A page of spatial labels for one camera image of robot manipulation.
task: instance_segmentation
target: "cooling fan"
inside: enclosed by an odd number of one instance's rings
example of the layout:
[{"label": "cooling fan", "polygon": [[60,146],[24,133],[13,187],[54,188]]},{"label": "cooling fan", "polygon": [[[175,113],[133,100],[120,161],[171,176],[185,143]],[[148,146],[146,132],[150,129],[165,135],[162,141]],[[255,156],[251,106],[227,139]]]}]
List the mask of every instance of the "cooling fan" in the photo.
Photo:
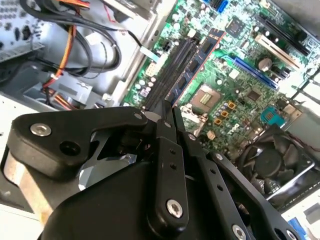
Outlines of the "cooling fan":
[{"label": "cooling fan", "polygon": [[315,165],[303,146],[275,125],[243,151],[237,164],[267,200],[288,190]]}]

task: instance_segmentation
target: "motherboard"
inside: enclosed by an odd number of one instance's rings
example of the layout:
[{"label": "motherboard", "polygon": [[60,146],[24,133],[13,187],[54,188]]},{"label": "motherboard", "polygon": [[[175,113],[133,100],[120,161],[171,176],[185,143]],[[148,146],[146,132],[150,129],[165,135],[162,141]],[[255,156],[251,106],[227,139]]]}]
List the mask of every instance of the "motherboard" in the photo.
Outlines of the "motherboard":
[{"label": "motherboard", "polygon": [[288,86],[320,63],[316,39],[266,0],[179,0],[152,52],[123,105],[167,99],[203,148],[232,160],[290,119]]}]

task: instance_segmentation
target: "metal screw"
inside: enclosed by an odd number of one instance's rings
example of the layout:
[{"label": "metal screw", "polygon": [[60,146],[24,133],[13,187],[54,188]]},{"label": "metal screw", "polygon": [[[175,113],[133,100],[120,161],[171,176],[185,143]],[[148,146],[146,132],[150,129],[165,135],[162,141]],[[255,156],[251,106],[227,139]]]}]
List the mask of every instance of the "metal screw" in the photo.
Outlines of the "metal screw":
[{"label": "metal screw", "polygon": [[239,240],[246,240],[247,236],[245,234],[245,232],[242,230],[241,227],[239,227],[238,225],[233,225],[232,226],[232,231],[234,233],[234,235],[239,239]]},{"label": "metal screw", "polygon": [[286,233],[289,235],[290,239],[297,240],[296,236],[290,230],[287,230]]},{"label": "metal screw", "polygon": [[39,137],[46,137],[51,134],[51,128],[43,123],[35,123],[30,127],[30,131]]},{"label": "metal screw", "polygon": [[224,159],[224,158],[223,158],[220,154],[218,154],[218,153],[216,153],[215,156],[216,156],[216,158],[219,159],[220,161],[222,161],[222,160]]},{"label": "metal screw", "polygon": [[135,116],[137,119],[140,119],[140,120],[142,119],[142,116],[141,116],[139,113],[135,113],[134,116]]},{"label": "metal screw", "polygon": [[191,133],[189,133],[189,138],[190,138],[192,141],[195,141],[195,140],[196,140],[196,137],[193,136]]},{"label": "metal screw", "polygon": [[173,199],[168,200],[166,202],[166,209],[175,218],[177,219],[181,218],[183,209],[180,203],[178,203],[176,200],[173,200]]},{"label": "metal screw", "polygon": [[171,125],[168,122],[164,122],[164,125],[166,125],[168,128],[171,128]]}]

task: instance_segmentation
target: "green circuit board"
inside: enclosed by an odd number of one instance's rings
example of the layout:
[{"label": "green circuit board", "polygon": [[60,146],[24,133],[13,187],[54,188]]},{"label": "green circuit board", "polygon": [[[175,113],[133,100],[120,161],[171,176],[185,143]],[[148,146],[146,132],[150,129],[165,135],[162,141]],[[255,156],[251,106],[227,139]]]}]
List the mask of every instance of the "green circuit board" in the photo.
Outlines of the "green circuit board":
[{"label": "green circuit board", "polygon": [[[262,59],[268,59],[273,67],[290,69],[255,40],[259,32],[266,35],[256,18],[261,13],[293,36],[301,32],[300,26],[271,2],[232,0],[222,13],[218,13],[210,3],[179,0],[152,50],[158,56],[166,55],[169,60],[181,39],[193,37],[196,33],[201,43],[211,28],[227,32],[218,48],[183,92],[177,106],[182,111],[187,131],[199,137],[204,148],[226,151],[232,159],[268,125],[262,117],[266,109],[276,109],[284,122],[288,119],[286,112],[278,111],[277,103],[286,102],[295,92],[288,86],[303,84],[307,70],[317,68],[320,63],[320,47],[307,35],[301,42],[310,51],[307,56],[288,45],[285,40],[277,40],[276,45],[300,64],[299,70],[291,69],[290,76],[294,78],[279,79],[278,90],[270,88],[235,65],[228,56],[238,57],[253,68],[258,68]],[[164,50],[166,45],[169,45],[169,50]],[[156,74],[150,75],[151,64],[153,61],[148,59],[143,65],[137,79],[128,89],[122,102],[124,106],[144,109],[146,97],[162,73],[162,69],[159,69]],[[264,74],[270,78],[273,76],[271,71]],[[205,88],[209,88],[210,96],[214,96],[215,101],[213,105],[203,108],[199,106],[206,105],[210,98],[208,93],[202,91]]]}]

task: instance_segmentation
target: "black fan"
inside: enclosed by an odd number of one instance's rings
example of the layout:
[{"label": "black fan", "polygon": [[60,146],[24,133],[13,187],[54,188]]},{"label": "black fan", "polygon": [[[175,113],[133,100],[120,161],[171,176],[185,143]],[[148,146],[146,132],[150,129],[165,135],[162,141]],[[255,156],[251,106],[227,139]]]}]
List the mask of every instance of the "black fan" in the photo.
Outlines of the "black fan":
[{"label": "black fan", "polygon": [[302,146],[285,132],[265,132],[238,159],[238,169],[265,196],[297,177],[310,165]]}]

